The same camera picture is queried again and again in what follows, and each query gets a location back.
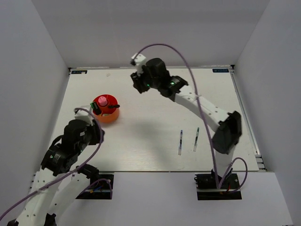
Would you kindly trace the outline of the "green capped black highlighter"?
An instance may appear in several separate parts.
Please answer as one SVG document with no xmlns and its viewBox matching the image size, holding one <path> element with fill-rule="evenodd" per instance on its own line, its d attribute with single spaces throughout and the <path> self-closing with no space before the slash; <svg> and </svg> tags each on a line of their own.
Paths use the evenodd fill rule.
<svg viewBox="0 0 301 226">
<path fill-rule="evenodd" d="M 93 112 L 95 115 L 100 115 L 102 113 L 101 109 L 99 108 L 97 102 L 90 103 L 91 108 L 93 109 Z"/>
</svg>

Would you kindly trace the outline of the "pink capped clear marker tube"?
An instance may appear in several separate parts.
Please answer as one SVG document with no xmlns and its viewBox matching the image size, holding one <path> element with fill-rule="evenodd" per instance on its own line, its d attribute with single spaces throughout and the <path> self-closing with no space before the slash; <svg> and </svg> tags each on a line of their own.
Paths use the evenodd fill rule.
<svg viewBox="0 0 301 226">
<path fill-rule="evenodd" d="M 105 106 L 107 106 L 108 103 L 109 103 L 109 101 L 108 101 L 108 99 L 107 99 L 106 96 L 99 96 L 97 102 L 98 102 L 98 105 L 99 105 L 100 107 L 105 107 Z"/>
</svg>

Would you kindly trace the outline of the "black handled scissors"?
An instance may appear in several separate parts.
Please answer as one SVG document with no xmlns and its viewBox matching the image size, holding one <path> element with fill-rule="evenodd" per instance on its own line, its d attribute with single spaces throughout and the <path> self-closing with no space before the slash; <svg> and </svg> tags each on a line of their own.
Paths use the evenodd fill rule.
<svg viewBox="0 0 301 226">
<path fill-rule="evenodd" d="M 109 105 L 108 106 L 109 109 L 113 109 L 113 108 L 120 108 L 120 105 Z"/>
</svg>

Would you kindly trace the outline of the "blue gel pen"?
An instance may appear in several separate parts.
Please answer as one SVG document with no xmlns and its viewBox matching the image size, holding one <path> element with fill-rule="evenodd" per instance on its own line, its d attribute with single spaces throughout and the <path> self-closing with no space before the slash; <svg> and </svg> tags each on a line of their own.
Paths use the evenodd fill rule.
<svg viewBox="0 0 301 226">
<path fill-rule="evenodd" d="M 179 147 L 178 147 L 179 156 L 181 156 L 182 154 L 182 138 L 183 138 L 183 130 L 180 131 L 180 140 L 179 140 Z"/>
</svg>

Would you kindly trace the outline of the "green gel pen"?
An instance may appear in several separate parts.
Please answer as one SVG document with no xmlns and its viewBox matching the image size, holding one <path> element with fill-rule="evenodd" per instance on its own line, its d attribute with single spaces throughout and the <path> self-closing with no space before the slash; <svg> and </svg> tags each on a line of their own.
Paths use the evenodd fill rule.
<svg viewBox="0 0 301 226">
<path fill-rule="evenodd" d="M 196 131 L 196 136 L 195 136 L 195 141 L 194 141 L 193 152 L 196 152 L 196 150 L 197 150 L 197 146 L 198 146 L 198 136 L 199 136 L 199 127 L 197 128 L 197 131 Z"/>
</svg>

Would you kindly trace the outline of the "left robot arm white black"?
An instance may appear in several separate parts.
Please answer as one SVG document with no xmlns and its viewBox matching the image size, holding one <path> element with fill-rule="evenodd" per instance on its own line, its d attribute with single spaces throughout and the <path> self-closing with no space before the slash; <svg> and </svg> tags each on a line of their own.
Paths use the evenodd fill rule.
<svg viewBox="0 0 301 226">
<path fill-rule="evenodd" d="M 103 130 L 97 120 L 69 121 L 63 134 L 53 141 L 42 160 L 35 191 L 21 200 L 27 202 L 23 212 L 17 219 L 8 222 L 8 225 L 44 225 L 61 181 L 73 173 L 71 166 L 88 145 L 100 146 L 102 142 Z"/>
</svg>

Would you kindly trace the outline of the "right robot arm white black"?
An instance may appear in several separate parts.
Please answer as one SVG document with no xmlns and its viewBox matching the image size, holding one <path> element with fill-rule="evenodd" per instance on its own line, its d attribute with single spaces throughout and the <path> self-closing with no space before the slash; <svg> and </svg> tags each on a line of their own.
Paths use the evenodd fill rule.
<svg viewBox="0 0 301 226">
<path fill-rule="evenodd" d="M 138 54 L 130 63 L 136 67 L 131 78 L 139 93 L 156 89 L 162 96 L 193 112 L 203 120 L 207 131 L 214 132 L 209 136 L 214 163 L 212 181 L 216 187 L 225 187 L 230 181 L 234 149 L 242 135 L 240 113 L 229 113 L 195 94 L 185 79 L 170 75 L 160 58 L 147 60 Z"/>
</svg>

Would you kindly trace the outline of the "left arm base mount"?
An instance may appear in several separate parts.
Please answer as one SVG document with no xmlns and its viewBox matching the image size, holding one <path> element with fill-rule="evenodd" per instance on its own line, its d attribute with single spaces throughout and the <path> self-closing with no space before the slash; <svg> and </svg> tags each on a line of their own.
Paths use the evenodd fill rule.
<svg viewBox="0 0 301 226">
<path fill-rule="evenodd" d="M 91 182 L 85 191 L 81 192 L 76 199 L 78 200 L 111 200 L 113 194 L 114 174 L 98 174 L 100 181 Z"/>
</svg>

